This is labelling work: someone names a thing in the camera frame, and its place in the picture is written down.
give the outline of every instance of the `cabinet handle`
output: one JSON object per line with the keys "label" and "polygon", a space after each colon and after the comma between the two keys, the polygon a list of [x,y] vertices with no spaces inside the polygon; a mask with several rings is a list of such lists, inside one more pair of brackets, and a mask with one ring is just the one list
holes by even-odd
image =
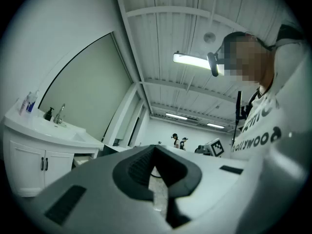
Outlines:
{"label": "cabinet handle", "polygon": [[41,170],[43,171],[43,157],[41,158]]}
{"label": "cabinet handle", "polygon": [[45,158],[45,161],[46,161],[46,165],[45,165],[45,170],[47,171],[48,170],[48,158]]}

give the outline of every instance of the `cabinet door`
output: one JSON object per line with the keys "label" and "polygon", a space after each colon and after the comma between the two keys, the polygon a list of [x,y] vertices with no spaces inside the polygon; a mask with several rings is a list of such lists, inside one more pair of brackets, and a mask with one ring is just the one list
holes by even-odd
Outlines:
{"label": "cabinet door", "polygon": [[36,196],[44,188],[45,150],[10,142],[11,169],[16,193]]}
{"label": "cabinet door", "polygon": [[72,169],[74,154],[45,152],[44,184],[48,186]]}

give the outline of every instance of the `person in background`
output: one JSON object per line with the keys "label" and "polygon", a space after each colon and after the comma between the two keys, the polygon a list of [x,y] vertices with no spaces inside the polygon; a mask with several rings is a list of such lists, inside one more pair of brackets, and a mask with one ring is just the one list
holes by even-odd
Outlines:
{"label": "person in background", "polygon": [[180,149],[185,151],[185,142],[188,140],[188,138],[183,138],[182,141],[180,142]]}
{"label": "person in background", "polygon": [[179,141],[179,139],[178,139],[178,137],[177,137],[177,134],[173,134],[173,135],[171,136],[171,138],[174,138],[174,139],[175,139],[174,147],[179,149],[179,148],[180,148],[180,141]]}

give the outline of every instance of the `smoke detector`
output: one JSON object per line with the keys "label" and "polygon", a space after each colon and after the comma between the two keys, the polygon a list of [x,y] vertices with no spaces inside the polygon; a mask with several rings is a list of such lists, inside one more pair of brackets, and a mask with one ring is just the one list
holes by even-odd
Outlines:
{"label": "smoke detector", "polygon": [[215,42],[215,34],[212,32],[208,32],[204,34],[204,41],[205,43],[211,44]]}

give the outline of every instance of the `fluorescent light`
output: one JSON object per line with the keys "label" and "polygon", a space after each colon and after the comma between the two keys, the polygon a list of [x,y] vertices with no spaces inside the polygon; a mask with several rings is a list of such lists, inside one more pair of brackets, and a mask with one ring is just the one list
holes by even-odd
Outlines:
{"label": "fluorescent light", "polygon": [[172,115],[172,114],[169,114],[169,113],[166,113],[166,116],[170,116],[170,117],[174,117],[174,118],[178,118],[178,119],[185,119],[185,120],[187,120],[186,117],[182,117],[182,116],[179,116],[179,115]]}
{"label": "fluorescent light", "polygon": [[211,123],[208,123],[207,126],[215,127],[215,128],[220,128],[220,129],[223,129],[223,128],[224,128],[223,126],[214,125],[214,124],[211,124]]}
{"label": "fluorescent light", "polygon": [[194,57],[186,54],[174,53],[174,62],[211,69],[207,59],[202,59],[199,57]]}

